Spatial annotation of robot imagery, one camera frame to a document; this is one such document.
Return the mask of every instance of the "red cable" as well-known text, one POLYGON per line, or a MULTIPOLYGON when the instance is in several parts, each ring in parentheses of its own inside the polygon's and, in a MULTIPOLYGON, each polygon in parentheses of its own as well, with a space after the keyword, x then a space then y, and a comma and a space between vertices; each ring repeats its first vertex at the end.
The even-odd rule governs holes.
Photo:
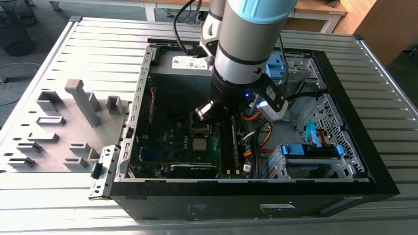
POLYGON ((153 89, 149 88, 149 90, 150 90, 150 108, 149 108, 149 114, 148 114, 148 123, 150 123, 150 117, 152 117, 152 112, 153 112, 153 103, 154 103, 153 89))

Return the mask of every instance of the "blue drive latch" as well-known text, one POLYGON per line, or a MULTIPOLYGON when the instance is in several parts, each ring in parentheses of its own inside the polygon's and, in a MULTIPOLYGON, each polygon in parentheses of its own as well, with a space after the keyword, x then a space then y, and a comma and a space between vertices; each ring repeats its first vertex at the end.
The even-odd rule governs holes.
POLYGON ((284 73, 284 63, 279 54, 272 54, 267 60, 265 72, 272 80, 280 80, 284 73))
POLYGON ((343 146, 337 145, 335 148, 336 148, 336 152, 337 152, 339 156, 343 157, 345 155, 345 151, 344 151, 343 146))
POLYGON ((281 145, 283 155, 304 155, 303 146, 299 143, 287 143, 281 145))

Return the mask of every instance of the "white cable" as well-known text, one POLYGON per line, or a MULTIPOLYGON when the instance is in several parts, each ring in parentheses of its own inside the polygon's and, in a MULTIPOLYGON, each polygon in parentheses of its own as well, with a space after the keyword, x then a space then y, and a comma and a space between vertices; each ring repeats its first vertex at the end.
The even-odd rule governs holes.
POLYGON ((251 131, 243 138, 241 141, 245 141, 252 135, 253 135, 255 131, 251 131))
POLYGON ((1 66, 0 66, 0 69, 7 67, 7 66, 10 66, 10 65, 37 65, 37 66, 40 66, 40 64, 37 64, 37 63, 15 62, 15 63, 9 63, 9 64, 6 64, 6 65, 1 65, 1 66))

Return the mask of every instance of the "ridged metal surface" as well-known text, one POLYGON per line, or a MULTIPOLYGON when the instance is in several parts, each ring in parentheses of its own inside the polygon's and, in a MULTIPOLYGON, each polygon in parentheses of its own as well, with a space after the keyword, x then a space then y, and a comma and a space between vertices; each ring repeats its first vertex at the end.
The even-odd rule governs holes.
MULTIPOLYGON (((178 30, 184 40, 198 40, 197 27, 178 25, 178 30)), ((285 228, 292 234, 303 234, 304 231, 352 234, 357 227, 391 234, 393 230, 388 226, 399 226, 396 232, 409 234, 418 224, 411 220, 418 217, 415 111, 403 95, 392 90, 393 81, 380 74, 372 56, 351 36, 295 31, 284 31, 281 36, 284 47, 327 53, 400 195, 383 202, 363 204, 329 218, 134 222, 113 201, 88 201, 89 175, 85 173, 2 173, 0 232, 78 231, 86 234, 86 231, 124 230, 130 234, 136 232, 129 231, 157 233, 154 230, 162 230, 176 234, 174 229, 181 228, 201 229, 201 233, 208 233, 205 229, 216 229, 216 233, 225 234, 248 234, 251 231, 277 234, 285 228), (361 221, 368 221, 373 227, 365 226, 361 221), (243 224, 251 228, 233 228, 243 224)), ((132 100, 148 37, 172 39, 170 25, 94 18, 70 23, 3 126, 0 143, 3 143, 6 133, 20 125, 13 117, 33 105, 30 94, 40 89, 62 87, 69 78, 82 79, 85 91, 94 92, 97 99, 118 95, 121 99, 132 100)))

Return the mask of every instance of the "blue cable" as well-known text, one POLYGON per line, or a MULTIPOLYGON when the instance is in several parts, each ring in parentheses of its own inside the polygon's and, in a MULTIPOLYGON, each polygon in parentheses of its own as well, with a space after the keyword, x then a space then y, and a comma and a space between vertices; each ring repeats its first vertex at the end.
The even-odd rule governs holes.
POLYGON ((0 107, 1 107, 1 106, 5 106, 5 105, 9 105, 9 104, 13 104, 13 103, 15 103, 18 100, 20 100, 20 99, 15 99, 14 101, 11 101, 11 102, 9 102, 9 103, 6 103, 6 104, 0 104, 0 107))

